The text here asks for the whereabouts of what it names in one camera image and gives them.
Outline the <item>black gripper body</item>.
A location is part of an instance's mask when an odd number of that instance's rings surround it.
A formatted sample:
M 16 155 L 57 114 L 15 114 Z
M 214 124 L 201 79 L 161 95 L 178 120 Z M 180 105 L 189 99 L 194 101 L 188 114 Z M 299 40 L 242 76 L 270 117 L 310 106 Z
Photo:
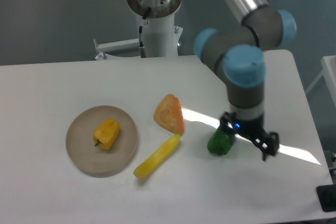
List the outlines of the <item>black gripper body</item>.
M 233 129 L 235 135 L 238 134 L 248 140 L 256 136 L 258 132 L 264 130 L 264 114 L 252 119 L 242 120 L 237 117 L 235 113 L 230 113 Z

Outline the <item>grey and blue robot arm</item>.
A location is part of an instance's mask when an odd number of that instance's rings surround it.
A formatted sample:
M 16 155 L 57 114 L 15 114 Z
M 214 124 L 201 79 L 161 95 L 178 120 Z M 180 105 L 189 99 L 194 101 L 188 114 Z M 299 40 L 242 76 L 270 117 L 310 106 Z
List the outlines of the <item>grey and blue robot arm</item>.
M 273 10 L 266 0 L 225 0 L 240 27 L 222 34 L 209 28 L 194 41 L 194 52 L 225 84 L 229 111 L 208 141 L 208 150 L 224 155 L 235 135 L 261 150 L 263 158 L 275 156 L 280 146 L 277 132 L 264 129 L 263 52 L 293 40 L 294 17 L 285 10 Z M 173 57 L 178 54 L 181 28 L 174 25 L 182 0 L 127 0 L 137 17 L 138 37 L 134 45 L 142 58 Z

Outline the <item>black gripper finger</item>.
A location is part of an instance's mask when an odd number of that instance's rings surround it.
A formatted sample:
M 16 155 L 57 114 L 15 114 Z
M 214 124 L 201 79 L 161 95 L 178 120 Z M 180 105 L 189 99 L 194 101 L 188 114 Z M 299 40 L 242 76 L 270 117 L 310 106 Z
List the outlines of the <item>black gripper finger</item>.
M 279 134 L 277 132 L 260 131 L 250 141 L 262 152 L 264 162 L 268 156 L 275 156 L 279 150 Z
M 235 130 L 233 129 L 229 112 L 224 112 L 220 117 L 219 130 L 229 137 L 229 142 L 233 145 L 235 141 Z

